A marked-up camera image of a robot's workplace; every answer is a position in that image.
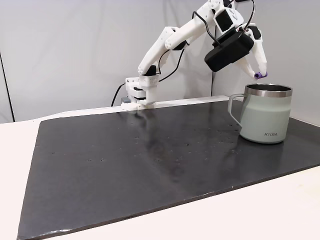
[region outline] wire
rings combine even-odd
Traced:
[[[0,61],[1,61],[1,66],[2,66],[2,72],[3,72],[3,78],[4,78],[6,93],[8,94],[8,100],[9,100],[9,105],[10,105],[12,120],[13,120],[13,122],[15,122],[16,120],[15,120],[15,115],[14,115],[14,109],[13,109],[12,103],[11,103],[11,98],[10,98],[10,94],[9,94],[9,88],[8,88],[8,83],[7,83],[6,74],[5,74],[5,68],[4,68],[4,64],[3,64],[3,62],[2,62],[1,52],[0,52]]]
[[[173,72],[170,73],[168,76],[166,76],[163,79],[159,80],[159,83],[162,82],[163,80],[166,80],[167,78],[169,78],[172,74],[174,74],[178,70],[179,64],[180,64],[180,61],[181,61],[181,58],[182,58],[182,55],[184,54],[184,52],[185,52],[185,50],[183,49],[181,54],[180,54],[179,61],[178,61],[177,65],[176,65],[175,70],[173,70]]]
[[[115,95],[114,95],[113,100],[112,100],[112,103],[111,103],[111,107],[114,106],[114,103],[115,103],[116,97],[117,97],[117,95],[118,95],[118,92],[120,91],[121,87],[122,87],[123,85],[125,85],[125,84],[126,84],[126,83],[121,84],[121,85],[118,87],[118,89],[116,90]]]
[[[202,22],[204,22],[205,24],[205,28],[206,28],[206,32],[209,34],[209,36],[213,39],[213,41],[215,41],[220,47],[222,47],[221,43],[218,42],[218,40],[211,34],[210,30],[209,30],[209,26],[208,23],[206,22],[206,20],[204,20],[196,11],[193,11],[192,13],[192,19],[194,19],[195,15],[201,19]]]
[[[230,1],[230,3],[228,4],[227,8],[230,6],[230,4],[232,4],[235,0],[232,0]],[[251,23],[252,21],[252,18],[254,17],[255,15],[255,11],[256,11],[256,4],[255,4],[255,1],[254,0],[251,0],[251,2],[253,3],[253,9],[252,9],[252,13],[251,13],[251,16],[249,18],[249,21],[247,22],[246,26],[244,27],[243,31],[245,32],[247,30],[247,28],[249,27],[249,24]]]
[[[158,69],[159,69],[159,73],[158,74],[161,74],[161,69],[160,69],[160,62],[161,62],[161,59],[162,59],[162,57],[167,53],[167,52],[169,52],[170,51],[170,49],[169,50],[167,50],[167,51],[165,51],[162,55],[161,55],[161,57],[160,57],[160,59],[159,59],[159,62],[158,62]]]
[[[249,19],[248,23],[246,24],[246,26],[245,26],[244,29],[243,29],[244,32],[246,31],[246,29],[248,28],[249,24],[251,23],[251,20],[252,20],[252,18],[254,17],[255,11],[256,11],[255,1],[254,1],[254,0],[251,0],[251,2],[253,3],[252,13],[251,13],[251,16],[250,16],[250,19]]]

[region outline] mug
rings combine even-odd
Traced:
[[[288,86],[255,83],[244,94],[230,96],[228,112],[241,126],[240,135],[252,142],[276,144],[286,138],[293,89]],[[243,97],[240,121],[231,113],[234,98]]]

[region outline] black board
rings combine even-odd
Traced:
[[[241,106],[235,101],[235,116]],[[43,121],[17,239],[98,227],[320,165],[319,127],[290,119],[286,140],[274,145],[239,130],[227,102]]]

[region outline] robotic arm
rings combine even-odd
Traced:
[[[262,34],[254,23],[246,29],[241,14],[225,7],[223,0],[208,0],[193,13],[192,20],[181,28],[166,26],[157,41],[144,56],[138,67],[139,77],[125,80],[128,97],[122,99],[124,110],[154,108],[161,67],[166,63],[171,51],[181,51],[192,44],[209,27],[217,26],[222,36],[214,40],[214,49],[204,61],[209,68],[218,72],[231,63],[236,63],[252,79],[267,77],[267,59],[262,46]],[[260,72],[255,73],[246,59],[253,52]]]

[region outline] mug handle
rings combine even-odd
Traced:
[[[231,96],[229,97],[229,103],[228,103],[228,113],[229,113],[230,116],[233,118],[233,120],[235,120],[236,123],[240,125],[240,127],[242,127],[241,123],[232,115],[231,110],[232,110],[233,100],[234,100],[235,98],[244,98],[244,97],[246,97],[246,95],[245,95],[245,94],[242,94],[242,93],[231,95]]]

